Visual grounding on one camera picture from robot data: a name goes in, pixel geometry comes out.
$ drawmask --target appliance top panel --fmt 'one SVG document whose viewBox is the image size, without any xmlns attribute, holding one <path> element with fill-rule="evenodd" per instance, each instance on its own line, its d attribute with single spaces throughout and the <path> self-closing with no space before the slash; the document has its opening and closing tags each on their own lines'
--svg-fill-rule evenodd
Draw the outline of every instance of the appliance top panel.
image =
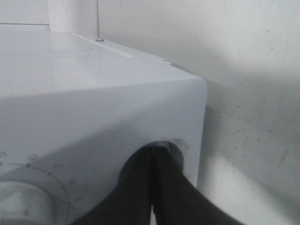
<svg viewBox="0 0 300 225">
<path fill-rule="evenodd" d="M 196 77 L 164 59 L 75 33 L 0 31 L 0 98 Z"/>
</svg>

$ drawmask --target white appliance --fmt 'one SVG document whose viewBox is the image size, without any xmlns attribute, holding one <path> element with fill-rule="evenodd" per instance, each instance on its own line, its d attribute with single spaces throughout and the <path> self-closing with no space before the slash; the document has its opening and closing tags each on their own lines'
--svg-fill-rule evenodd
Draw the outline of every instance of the white appliance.
<svg viewBox="0 0 300 225">
<path fill-rule="evenodd" d="M 0 221 L 74 221 L 112 191 L 136 150 L 156 141 L 172 143 L 196 185 L 202 78 L 74 33 L 0 31 L 0 43 Z M 43 210 L 26 211 L 29 195 Z"/>
</svg>

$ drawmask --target screw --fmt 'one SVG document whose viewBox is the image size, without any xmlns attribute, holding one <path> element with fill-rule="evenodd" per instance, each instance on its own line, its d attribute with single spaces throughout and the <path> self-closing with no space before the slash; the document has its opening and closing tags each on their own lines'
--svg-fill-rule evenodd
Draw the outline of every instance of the screw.
<svg viewBox="0 0 300 225">
<path fill-rule="evenodd" d="M 95 41 L 104 41 L 104 39 L 103 38 L 100 38 L 100 37 L 98 37 L 98 38 L 96 38 L 96 40 Z"/>
</svg>

